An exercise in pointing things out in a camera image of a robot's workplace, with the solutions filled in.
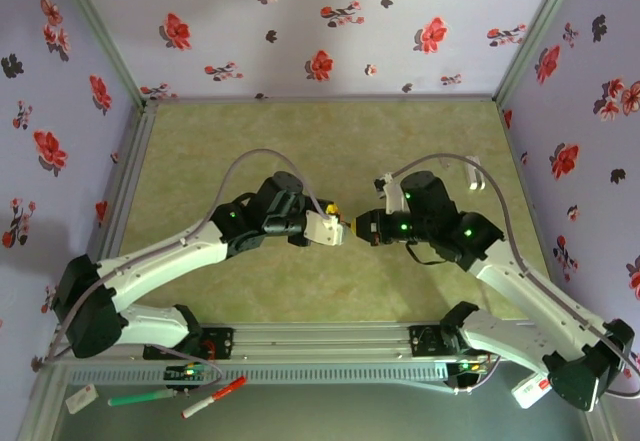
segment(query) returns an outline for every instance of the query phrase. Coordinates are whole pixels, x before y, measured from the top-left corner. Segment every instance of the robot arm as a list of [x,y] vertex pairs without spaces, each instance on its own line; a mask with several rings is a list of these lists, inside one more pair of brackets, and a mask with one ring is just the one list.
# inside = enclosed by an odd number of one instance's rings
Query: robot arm
[[258,248],[268,236],[286,236],[295,246],[343,242],[338,209],[320,200],[324,216],[302,194],[293,175],[277,172],[257,193],[245,193],[216,208],[196,236],[200,223],[138,252],[94,264],[87,255],[68,265],[53,300],[62,322],[78,298],[115,273],[81,306],[67,331],[76,357],[95,356],[115,344],[155,344],[185,353],[197,350],[202,328],[186,306],[168,309],[135,305],[163,284],[200,267],[220,263]]
[[[533,268],[527,266],[523,272],[502,231],[478,213],[458,212],[442,181],[431,172],[413,173],[400,184],[386,175],[375,185],[387,198],[387,207],[355,220],[352,230],[359,238],[372,246],[403,242],[408,249],[427,242],[444,260],[511,300],[536,325],[514,328],[475,305],[460,303],[441,322],[445,341],[463,350],[499,354],[543,374],[569,403],[591,411],[623,363],[588,328],[595,328],[625,354],[631,349],[633,330],[621,320],[604,323]],[[575,319],[552,295],[588,324]]]

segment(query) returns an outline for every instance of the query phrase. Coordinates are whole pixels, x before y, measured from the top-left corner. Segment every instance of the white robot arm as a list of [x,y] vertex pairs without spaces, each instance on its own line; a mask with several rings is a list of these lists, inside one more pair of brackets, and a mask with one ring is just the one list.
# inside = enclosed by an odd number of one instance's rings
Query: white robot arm
[[302,189],[300,180],[280,171],[257,193],[245,193],[218,206],[201,228],[198,223],[153,246],[97,264],[87,255],[73,259],[52,302],[61,323],[83,293],[106,280],[89,295],[69,326],[67,337],[75,356],[95,356],[116,344],[197,352],[202,329],[186,306],[159,309],[134,303],[189,271],[258,248],[268,236],[286,236],[290,244],[300,247],[312,242],[342,244],[344,225],[336,205],[320,200],[324,213],[319,214]]
[[400,184],[387,174],[375,185],[386,197],[386,209],[356,218],[351,226],[356,236],[372,246],[406,243],[410,253],[412,245],[427,242],[444,260],[496,289],[535,323],[535,328],[514,327],[463,302],[440,323],[446,343],[462,351],[488,351],[512,360],[545,376],[575,407],[591,411],[624,363],[590,328],[626,355],[633,330],[621,320],[605,323],[533,268],[525,266],[523,271],[502,231],[478,213],[458,212],[433,173],[419,171]]

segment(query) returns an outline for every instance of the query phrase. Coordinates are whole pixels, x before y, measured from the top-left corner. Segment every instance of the purple wall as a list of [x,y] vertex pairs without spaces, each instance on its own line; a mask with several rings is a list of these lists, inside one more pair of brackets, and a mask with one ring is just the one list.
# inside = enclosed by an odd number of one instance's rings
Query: purple wall
[[[540,57],[504,106],[514,154],[526,160],[525,181],[547,254],[556,258],[553,278],[606,320],[624,319],[636,339],[639,2],[566,0],[538,49]],[[622,384],[637,386],[636,380]],[[637,411],[640,401],[607,398],[606,404],[621,439],[638,439],[637,415],[621,413]]]
[[71,0],[0,0],[0,19],[0,438],[9,441],[35,379],[31,359],[55,326],[47,290],[100,229],[96,204],[132,103]]

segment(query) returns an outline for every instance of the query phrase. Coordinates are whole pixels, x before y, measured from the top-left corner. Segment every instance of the red marker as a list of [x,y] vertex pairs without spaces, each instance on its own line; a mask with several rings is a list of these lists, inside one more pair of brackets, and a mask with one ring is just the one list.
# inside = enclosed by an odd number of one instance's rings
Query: red marker
[[195,413],[197,413],[201,409],[206,408],[207,406],[209,406],[210,404],[212,404],[215,401],[219,400],[223,396],[226,396],[227,394],[231,393],[232,391],[235,391],[236,389],[238,389],[240,386],[243,386],[244,383],[246,383],[246,382],[247,382],[247,378],[245,378],[244,376],[240,376],[238,379],[233,381],[228,386],[225,386],[224,388],[222,388],[222,389],[216,391],[215,393],[213,393],[211,396],[203,399],[202,401],[198,401],[193,406],[190,406],[187,409],[185,409],[182,412],[182,418],[183,419],[187,419],[187,418],[193,416]]

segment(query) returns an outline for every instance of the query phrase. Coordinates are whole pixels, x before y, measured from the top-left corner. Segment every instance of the floral wallpaper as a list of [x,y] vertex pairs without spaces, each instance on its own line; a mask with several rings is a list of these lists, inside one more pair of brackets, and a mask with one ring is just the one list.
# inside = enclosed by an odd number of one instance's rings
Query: floral wallpaper
[[266,99],[491,95],[541,0],[92,2],[142,96]]
[[71,0],[0,0],[0,17],[0,439],[11,441],[56,325],[56,283],[108,216],[133,105]]
[[[640,0],[565,0],[503,108],[554,280],[640,351]],[[618,386],[633,391],[630,370]],[[605,397],[621,440],[640,401]]]

